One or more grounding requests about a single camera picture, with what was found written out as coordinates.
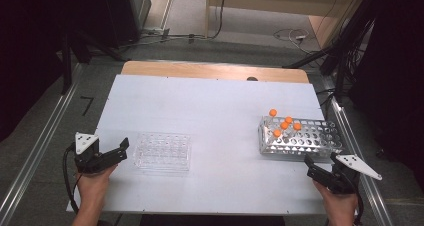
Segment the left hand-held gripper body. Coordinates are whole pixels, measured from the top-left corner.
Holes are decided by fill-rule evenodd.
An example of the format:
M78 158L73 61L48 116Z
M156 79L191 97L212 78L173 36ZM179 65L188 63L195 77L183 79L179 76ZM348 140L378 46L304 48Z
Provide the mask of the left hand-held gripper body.
M80 173L96 174L104 170L101 165L102 153L99 150L99 136L77 132L75 134L76 167Z

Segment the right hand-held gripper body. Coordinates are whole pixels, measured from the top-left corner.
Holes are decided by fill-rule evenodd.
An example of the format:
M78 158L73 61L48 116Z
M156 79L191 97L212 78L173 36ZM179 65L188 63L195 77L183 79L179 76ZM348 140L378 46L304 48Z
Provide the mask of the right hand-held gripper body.
M362 174L381 180L382 176L357 155L338 154L338 169L332 169L328 189L334 194L354 194Z

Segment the perforated metal tube rack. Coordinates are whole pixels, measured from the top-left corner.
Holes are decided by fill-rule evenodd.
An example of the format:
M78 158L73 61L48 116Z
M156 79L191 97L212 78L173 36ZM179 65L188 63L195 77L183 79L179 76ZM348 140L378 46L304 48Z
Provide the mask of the perforated metal tube rack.
M264 116L258 126L259 152L263 155L272 155L277 158L291 161L302 161L309 155L318 162L330 162L332 152L341 153L344 150L342 137L334 122L325 120L293 118L289 124L289 135L280 136L280 142L272 144L272 132L280 129L280 124L285 122L285 117L275 117L274 125L268 126L269 116ZM293 134L293 124L301 123L302 128Z

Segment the clear acrylic tube rack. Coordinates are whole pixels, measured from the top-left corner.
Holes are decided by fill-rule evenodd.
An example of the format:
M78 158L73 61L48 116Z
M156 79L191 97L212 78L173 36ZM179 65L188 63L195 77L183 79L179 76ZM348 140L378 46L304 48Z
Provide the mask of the clear acrylic tube rack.
M134 148L133 162L141 170L188 172L191 137L185 134L140 133Z

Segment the person's right hand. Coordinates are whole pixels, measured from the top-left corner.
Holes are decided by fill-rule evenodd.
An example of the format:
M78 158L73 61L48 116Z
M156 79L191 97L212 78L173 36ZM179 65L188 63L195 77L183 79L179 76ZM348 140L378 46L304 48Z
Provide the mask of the person's right hand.
M324 207L329 218L333 221L337 218L353 218L358 205L358 199L355 194L333 194L325 186L315 180L313 180L313 185L323 198Z

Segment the person's left hand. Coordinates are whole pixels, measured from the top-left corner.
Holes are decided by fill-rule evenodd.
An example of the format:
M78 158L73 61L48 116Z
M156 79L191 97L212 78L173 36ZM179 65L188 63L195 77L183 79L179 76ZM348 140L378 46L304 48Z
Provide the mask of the person's left hand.
M97 174L80 174L77 183L81 199L80 208L104 206L109 178L115 169L116 165L113 165Z

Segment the black cabinet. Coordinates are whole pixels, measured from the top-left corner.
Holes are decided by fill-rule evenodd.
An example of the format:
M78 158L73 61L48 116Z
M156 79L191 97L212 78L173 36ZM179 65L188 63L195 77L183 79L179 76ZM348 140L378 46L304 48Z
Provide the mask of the black cabinet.
M112 23L112 45L138 41L151 8L151 0L106 0Z

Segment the metal floor rail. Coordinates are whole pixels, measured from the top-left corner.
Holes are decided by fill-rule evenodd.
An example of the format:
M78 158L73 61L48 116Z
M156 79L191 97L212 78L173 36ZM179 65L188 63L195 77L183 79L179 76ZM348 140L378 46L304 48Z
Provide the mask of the metal floor rail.
M80 63L74 67L71 74L74 81L69 86L69 89L58 98L55 107L49 114L48 120L45 124L43 124L43 129L37 135L37 139L34 141L31 151L25 158L25 162L20 167L19 173L11 182L5 196L0 200L0 226L7 226L11 221L17 206L26 192L31 179L34 176L60 121L63 118L63 115L79 84L83 71L84 66Z
M347 144L347 149L350 153L359 156L365 163L367 159L362 152L361 146L358 144L355 134L348 120L343 103L339 103L336 96L333 96L327 103L331 118L335 119L338 124L344 141ZM384 202L384 199L378 189L375 179L370 176L362 176L360 178L360 186L365 193L363 200L369 204L376 220L377 226L394 226L390 213Z

